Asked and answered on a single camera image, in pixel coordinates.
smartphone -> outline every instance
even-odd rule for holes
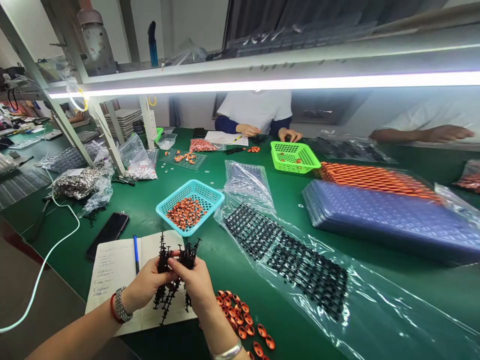
[[[129,216],[122,212],[114,212],[112,215],[110,215],[110,218],[105,225],[103,225],[95,240],[86,251],[87,258],[95,261],[98,245],[117,240],[122,231],[125,229],[125,226],[127,226],[129,219]]]

plastic basket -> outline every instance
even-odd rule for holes
[[[185,229],[179,228],[166,215],[173,207],[185,198],[198,200],[207,213],[203,215],[200,221],[194,226],[187,226]],[[159,203],[155,210],[160,217],[165,220],[177,233],[183,237],[192,236],[199,227],[209,218],[216,208],[224,201],[225,195],[220,191],[205,185],[198,180],[187,181],[184,185],[174,191],[169,197]]]
[[[272,141],[270,144],[273,165],[277,170],[305,174],[322,166],[306,144],[281,141]]]

green plastic basket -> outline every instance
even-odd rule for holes
[[[281,141],[272,141],[270,144],[273,165],[277,170],[305,174],[322,166],[306,144]]]

person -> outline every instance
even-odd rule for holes
[[[480,143],[476,104],[471,96],[431,98],[373,131],[370,138],[380,143]]]
[[[180,251],[176,250],[172,255],[178,257]],[[150,259],[135,280],[121,292],[124,311],[132,314],[145,307],[159,286],[174,282],[180,277],[191,297],[193,311],[198,316],[210,353],[217,357],[223,355],[223,359],[249,359],[240,339],[217,304],[205,261],[197,256],[193,270],[188,270],[171,257],[168,265],[172,271],[161,274],[157,272],[158,262],[158,256]],[[113,300],[118,304],[116,295]],[[116,308],[114,311],[115,317],[120,318],[121,314]],[[111,301],[105,301],[50,337],[27,359],[90,359],[122,326],[115,317],[111,311]]]
[[[291,103],[290,90],[229,92],[218,108],[215,130],[246,137],[270,134],[296,143],[303,135],[290,129]]]

silver bracelet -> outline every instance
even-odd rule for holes
[[[230,350],[227,350],[224,353],[221,353],[220,355],[211,354],[211,358],[212,360],[230,360],[236,357],[241,351],[242,351],[242,340],[238,338],[238,342]]]

